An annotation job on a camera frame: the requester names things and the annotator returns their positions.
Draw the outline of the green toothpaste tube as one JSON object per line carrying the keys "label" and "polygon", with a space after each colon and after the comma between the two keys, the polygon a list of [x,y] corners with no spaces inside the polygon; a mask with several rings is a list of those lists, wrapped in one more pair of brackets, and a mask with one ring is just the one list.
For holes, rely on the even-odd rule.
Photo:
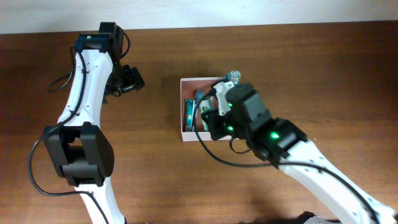
{"label": "green toothpaste tube", "polygon": [[192,131],[194,100],[185,100],[185,131]]}

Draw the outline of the teal mouthwash bottle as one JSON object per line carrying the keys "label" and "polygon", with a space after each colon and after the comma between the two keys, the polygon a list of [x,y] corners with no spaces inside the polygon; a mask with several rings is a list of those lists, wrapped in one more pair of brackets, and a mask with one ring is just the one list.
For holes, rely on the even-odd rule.
{"label": "teal mouthwash bottle", "polygon": [[237,70],[232,70],[226,74],[226,78],[233,82],[234,86],[240,85],[241,73]]}

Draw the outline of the blue white toothbrush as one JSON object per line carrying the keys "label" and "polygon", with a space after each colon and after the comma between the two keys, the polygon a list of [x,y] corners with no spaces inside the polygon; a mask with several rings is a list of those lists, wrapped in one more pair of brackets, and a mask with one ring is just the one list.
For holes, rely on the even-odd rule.
{"label": "blue white toothbrush", "polygon": [[203,91],[202,90],[197,90],[195,93],[195,99],[193,102],[193,114],[192,114],[192,125],[191,125],[191,131],[195,131],[195,126],[196,126],[196,119],[197,119],[197,110],[198,110],[198,102],[200,99],[203,97]]}

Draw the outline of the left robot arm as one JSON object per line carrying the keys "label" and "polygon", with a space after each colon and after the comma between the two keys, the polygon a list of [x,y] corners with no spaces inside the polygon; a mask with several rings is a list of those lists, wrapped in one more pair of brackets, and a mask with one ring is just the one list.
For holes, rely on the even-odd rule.
{"label": "left robot arm", "polygon": [[126,223],[111,185],[114,150],[100,128],[106,97],[140,90],[145,82],[136,67],[121,65],[129,37],[115,22],[101,22],[95,34],[81,34],[70,49],[72,83],[68,101],[43,142],[57,175],[80,195],[93,223]]}

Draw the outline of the white cardboard box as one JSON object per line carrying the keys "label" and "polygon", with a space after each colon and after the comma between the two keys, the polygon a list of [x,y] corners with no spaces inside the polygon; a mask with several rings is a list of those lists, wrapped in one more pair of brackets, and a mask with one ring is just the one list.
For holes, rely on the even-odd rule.
{"label": "white cardboard box", "polygon": [[186,131],[186,102],[185,100],[193,100],[196,96],[197,90],[203,90],[205,93],[209,92],[213,85],[216,86],[216,96],[213,104],[215,109],[218,109],[216,114],[225,116],[227,112],[231,111],[225,99],[225,94],[237,82],[229,81],[223,77],[201,77],[201,78],[181,78],[180,79],[180,119],[181,119],[181,134],[183,141],[198,141],[197,135],[194,132]]}

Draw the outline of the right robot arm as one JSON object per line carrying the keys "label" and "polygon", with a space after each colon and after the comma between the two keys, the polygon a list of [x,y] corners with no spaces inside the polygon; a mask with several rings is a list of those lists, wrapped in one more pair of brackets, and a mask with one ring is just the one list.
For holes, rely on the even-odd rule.
{"label": "right robot arm", "polygon": [[337,169],[293,122],[272,117],[250,83],[217,82],[199,100],[216,97],[218,106],[202,110],[211,139],[241,139],[260,159],[308,189],[340,223],[397,223],[397,212],[370,196]]}

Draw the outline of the green white packet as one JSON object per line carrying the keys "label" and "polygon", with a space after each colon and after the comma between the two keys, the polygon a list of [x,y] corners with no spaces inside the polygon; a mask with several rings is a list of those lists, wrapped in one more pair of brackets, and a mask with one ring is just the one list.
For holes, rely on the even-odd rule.
{"label": "green white packet", "polygon": [[[203,114],[207,111],[213,110],[214,109],[213,97],[209,96],[209,97],[205,98],[204,100],[202,100],[199,107],[200,107],[200,114]],[[201,122],[202,122],[204,130],[208,131],[208,125],[203,118],[201,119]]]}

